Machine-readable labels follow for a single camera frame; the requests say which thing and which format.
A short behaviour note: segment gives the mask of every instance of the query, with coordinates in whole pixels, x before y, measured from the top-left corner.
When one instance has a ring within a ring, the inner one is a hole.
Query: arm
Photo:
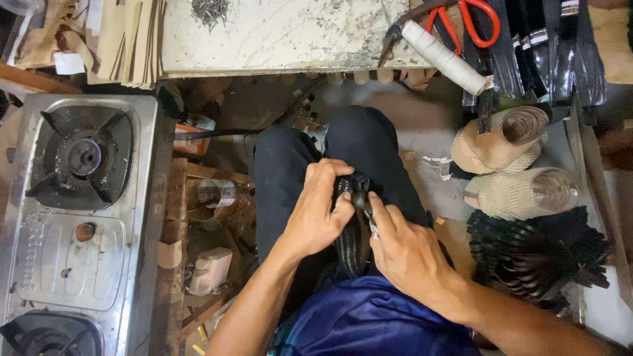
[[[482,333],[505,354],[606,355],[607,349],[555,315],[467,281],[444,259],[432,229],[407,222],[370,193],[380,239],[370,243],[378,270],[406,295]]]
[[[352,172],[354,168],[339,160],[308,166],[284,233],[220,321],[208,355],[265,354],[300,261],[331,244],[354,214],[349,193],[338,197],[331,210],[334,179]]]

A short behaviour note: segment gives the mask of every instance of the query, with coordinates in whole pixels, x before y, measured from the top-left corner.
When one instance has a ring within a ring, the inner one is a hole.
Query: orange box
[[[181,132],[203,132],[205,129],[198,129],[197,127],[187,126],[182,124],[176,124],[176,133]],[[177,151],[184,153],[192,153],[194,155],[204,156],[206,149],[209,147],[209,139],[195,139],[186,141],[174,141],[173,148]]]

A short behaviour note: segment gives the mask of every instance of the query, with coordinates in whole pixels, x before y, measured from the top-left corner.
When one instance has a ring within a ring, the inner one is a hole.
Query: gas stove
[[[147,355],[175,121],[149,96],[27,96],[0,355]]]

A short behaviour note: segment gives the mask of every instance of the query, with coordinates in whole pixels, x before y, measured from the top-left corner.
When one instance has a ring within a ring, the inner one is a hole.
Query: knee
[[[351,105],[341,112],[330,128],[353,129],[358,132],[367,127],[385,127],[385,125],[391,125],[391,122],[380,110],[369,106]]]
[[[352,105],[347,107],[330,124],[328,135],[344,137],[364,137],[377,131],[392,131],[393,124],[376,108]]]
[[[257,137],[257,151],[286,151],[301,141],[302,132],[290,127],[269,127]]]

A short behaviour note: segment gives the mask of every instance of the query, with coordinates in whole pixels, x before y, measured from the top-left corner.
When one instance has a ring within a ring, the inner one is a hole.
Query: stove burner
[[[131,117],[106,106],[64,106],[40,114],[45,123],[25,196],[72,210],[99,210],[116,202],[132,161]]]
[[[0,326],[1,352],[10,356],[100,356],[99,330],[85,319],[29,312]]]
[[[101,148],[92,139],[79,139],[72,143],[68,153],[68,168],[75,175],[93,173],[101,163]]]

